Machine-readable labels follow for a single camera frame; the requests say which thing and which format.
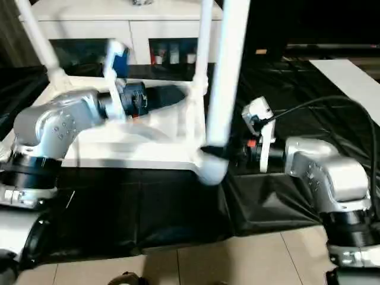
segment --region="black tablecloth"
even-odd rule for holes
[[[76,66],[68,72],[95,76],[100,75],[100,68]],[[131,67],[131,75],[171,78],[168,72],[148,66]],[[43,68],[0,69],[0,76],[9,78],[0,85],[0,98],[6,102],[0,105],[4,136],[15,114],[37,98],[47,80]],[[190,78],[188,71],[181,76]],[[240,113],[254,98],[265,96],[277,113],[319,96],[332,95],[341,92],[307,62],[243,63],[231,145],[249,137]],[[327,140],[343,154],[369,164],[367,124],[360,111],[349,103],[329,102],[291,113],[276,122],[275,133],[280,140],[291,135]],[[257,167],[247,168],[238,158],[230,163],[219,186],[204,186],[189,171],[62,169],[58,188],[59,199],[49,209],[44,234],[39,236],[40,231],[36,231],[39,238],[32,239],[33,243],[25,250],[26,267],[126,257],[156,248],[215,242],[231,236],[319,223],[311,194],[297,179],[282,174],[278,167],[260,174]]]

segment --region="white mount bracket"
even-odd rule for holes
[[[263,126],[259,132],[255,130],[254,125],[255,122],[272,118],[273,112],[269,107],[266,99],[264,97],[260,97],[253,100],[249,105],[244,107],[242,117],[252,135],[259,138],[259,142],[262,144],[260,155],[260,172],[265,173],[268,169],[270,146],[271,143],[276,140],[274,138],[274,125],[276,120],[269,122]]]

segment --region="floor tile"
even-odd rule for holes
[[[21,273],[15,285],[52,285],[57,264],[41,265]]]
[[[54,285],[107,285],[126,271],[148,278],[150,285],[179,285],[176,251],[59,264]]]
[[[303,285],[325,284],[325,273],[334,268],[328,258],[322,226],[281,233]]]
[[[300,285],[279,233],[179,249],[181,285]]]

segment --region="black cable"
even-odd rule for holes
[[[346,96],[320,97],[317,99],[307,101],[307,102],[302,103],[300,105],[297,105],[297,106],[295,106],[289,110],[286,110],[286,111],[284,111],[278,115],[273,116],[272,118],[264,119],[260,122],[259,126],[262,128],[266,124],[268,124],[274,120],[280,119],[281,117],[285,116],[286,114],[292,113],[292,112],[294,112],[300,108],[307,107],[307,106],[313,105],[315,103],[323,102],[323,101],[329,101],[329,100],[341,100],[341,101],[348,101],[348,102],[354,103],[355,105],[360,107],[360,109],[363,111],[363,113],[365,114],[365,116],[368,120],[371,138],[372,138],[372,143],[371,143],[371,149],[372,149],[371,152],[372,153],[371,153],[371,160],[370,160],[370,190],[369,191],[370,191],[370,200],[371,200],[371,203],[373,206],[373,212],[375,214],[375,218],[377,220],[379,220],[380,210],[379,210],[377,200],[376,200],[376,198],[377,198],[377,193],[376,193],[377,140],[376,140],[376,133],[375,133],[375,124],[373,123],[373,120],[372,120],[370,114],[368,113],[368,111],[359,102],[352,100]]]

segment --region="white cabinet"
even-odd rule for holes
[[[216,62],[221,21],[213,21],[209,61]],[[197,38],[199,21],[132,21],[131,31],[137,64],[151,64],[150,39]]]
[[[60,47],[71,42],[68,49],[73,50],[83,39],[118,39],[129,47],[131,64],[151,64],[151,39],[198,37],[201,0],[155,0],[145,6],[132,5],[132,0],[39,0],[32,10],[45,36]],[[221,18],[222,10],[214,3],[210,62],[216,61]]]

